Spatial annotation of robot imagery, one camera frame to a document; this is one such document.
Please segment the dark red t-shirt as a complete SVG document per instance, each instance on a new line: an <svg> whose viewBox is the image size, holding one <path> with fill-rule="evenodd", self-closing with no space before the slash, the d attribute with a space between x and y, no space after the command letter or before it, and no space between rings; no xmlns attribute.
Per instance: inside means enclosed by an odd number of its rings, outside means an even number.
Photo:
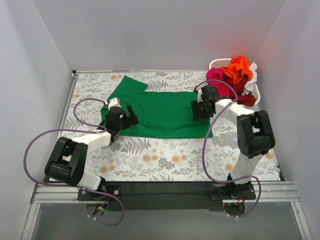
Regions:
<svg viewBox="0 0 320 240"><path fill-rule="evenodd" d="M247 107L253 107L256 99L249 93L245 94L245 84L248 82L248 77L245 75L238 83L234 84L233 79L227 75L223 75L222 80L233 88L236 92L238 99L237 103L240 105L245 105Z"/></svg>

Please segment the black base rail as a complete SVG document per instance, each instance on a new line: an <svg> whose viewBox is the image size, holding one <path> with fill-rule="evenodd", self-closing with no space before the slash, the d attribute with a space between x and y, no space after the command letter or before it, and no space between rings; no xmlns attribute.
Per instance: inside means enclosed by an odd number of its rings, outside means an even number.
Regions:
<svg viewBox="0 0 320 240"><path fill-rule="evenodd" d="M236 187L210 181L106 181L100 193L110 194L109 211L125 210L210 210L223 211L223 201L255 200L251 183Z"/></svg>

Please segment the floral patterned table mat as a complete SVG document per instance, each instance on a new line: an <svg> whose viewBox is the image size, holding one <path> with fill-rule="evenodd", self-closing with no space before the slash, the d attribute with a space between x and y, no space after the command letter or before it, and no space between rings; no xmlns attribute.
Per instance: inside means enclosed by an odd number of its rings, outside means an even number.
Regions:
<svg viewBox="0 0 320 240"><path fill-rule="evenodd" d="M106 100L125 72L80 73L64 119L68 138L78 137L90 124L101 121ZM239 156L237 128L219 117L213 137L204 141L121 136L109 147L91 153L85 168L107 181L219 181L227 179Z"/></svg>

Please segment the green t-shirt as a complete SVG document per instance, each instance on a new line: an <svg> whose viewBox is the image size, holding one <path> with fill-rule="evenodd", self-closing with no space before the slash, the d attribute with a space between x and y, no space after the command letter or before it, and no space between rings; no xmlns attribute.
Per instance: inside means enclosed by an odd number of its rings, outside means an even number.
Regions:
<svg viewBox="0 0 320 240"><path fill-rule="evenodd" d="M189 91L146 91L148 85L124 76L108 97L118 98L122 107L130 105L139 123L120 132L122 136L159 139L204 138L210 120L194 121L191 102L197 94Z"/></svg>

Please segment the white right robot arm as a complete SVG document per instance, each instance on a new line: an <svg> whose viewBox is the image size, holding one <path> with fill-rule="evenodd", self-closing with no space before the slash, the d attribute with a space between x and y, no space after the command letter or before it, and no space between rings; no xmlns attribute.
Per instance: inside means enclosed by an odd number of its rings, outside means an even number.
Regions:
<svg viewBox="0 0 320 240"><path fill-rule="evenodd" d="M227 180L220 184L230 198L237 199L249 190L260 159L275 147L269 115L264 110L254 111L238 104L238 99L220 96L214 85L197 85L194 92L197 99L190 103L194 121L209 118L217 121L223 116L236 125L240 153Z"/></svg>

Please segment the magenta t-shirt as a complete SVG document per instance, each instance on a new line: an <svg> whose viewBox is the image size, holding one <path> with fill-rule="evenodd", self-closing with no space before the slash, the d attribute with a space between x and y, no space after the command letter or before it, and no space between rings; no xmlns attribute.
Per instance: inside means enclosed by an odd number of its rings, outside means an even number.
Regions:
<svg viewBox="0 0 320 240"><path fill-rule="evenodd" d="M207 83L208 85L214 85L217 93L221 97L230 98L231 97L231 89L226 86L223 79L223 71L220 68L211 68L207 74L206 79L209 80Z"/></svg>

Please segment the orange t-shirt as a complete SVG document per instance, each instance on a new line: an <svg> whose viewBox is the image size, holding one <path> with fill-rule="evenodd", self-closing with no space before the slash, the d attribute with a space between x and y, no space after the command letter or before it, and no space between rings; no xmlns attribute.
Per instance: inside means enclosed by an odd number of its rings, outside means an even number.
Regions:
<svg viewBox="0 0 320 240"><path fill-rule="evenodd" d="M236 85L242 80L249 81L252 79L253 73L249 69L251 63L245 56L235 56L231 59L229 65L222 66L220 69L224 75L231 79L232 84Z"/></svg>

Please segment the white perforated laundry basket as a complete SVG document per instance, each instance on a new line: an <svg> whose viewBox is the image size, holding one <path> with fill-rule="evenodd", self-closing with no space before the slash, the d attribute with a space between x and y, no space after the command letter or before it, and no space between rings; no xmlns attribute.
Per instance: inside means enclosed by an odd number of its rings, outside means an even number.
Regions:
<svg viewBox="0 0 320 240"><path fill-rule="evenodd" d="M212 68L220 68L220 67L226 67L230 64L231 62L231 58L218 58L218 59L214 59L210 62L209 64L209 69ZM255 97L255 106L260 102L261 100L261 95L260 95L260 91L258 89L258 85L256 83L256 85L254 86L254 91L252 93L252 95Z"/></svg>

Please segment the white t-shirt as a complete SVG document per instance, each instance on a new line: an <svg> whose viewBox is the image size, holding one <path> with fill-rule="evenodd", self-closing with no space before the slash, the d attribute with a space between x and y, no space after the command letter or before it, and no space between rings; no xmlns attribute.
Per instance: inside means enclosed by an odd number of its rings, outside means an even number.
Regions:
<svg viewBox="0 0 320 240"><path fill-rule="evenodd" d="M251 71L252 77L244 85L243 93L242 93L243 96L252 94L254 92L255 85L257 82L257 78L258 78L257 77L257 68L258 68L258 66L255 62L252 62L251 65L249 66L248 69Z"/></svg>

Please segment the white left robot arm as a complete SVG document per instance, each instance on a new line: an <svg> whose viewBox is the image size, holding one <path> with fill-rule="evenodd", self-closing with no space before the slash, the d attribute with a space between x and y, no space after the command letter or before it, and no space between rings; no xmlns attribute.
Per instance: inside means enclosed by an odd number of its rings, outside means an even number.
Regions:
<svg viewBox="0 0 320 240"><path fill-rule="evenodd" d="M88 154L103 147L112 145L126 130L139 123L138 117L131 105L125 111L120 106L112 106L102 125L106 127L103 133L89 133L82 137L60 137L45 166L44 174L71 187L89 189L89 194L95 200L106 196L106 187L101 184L102 177L85 170Z"/></svg>

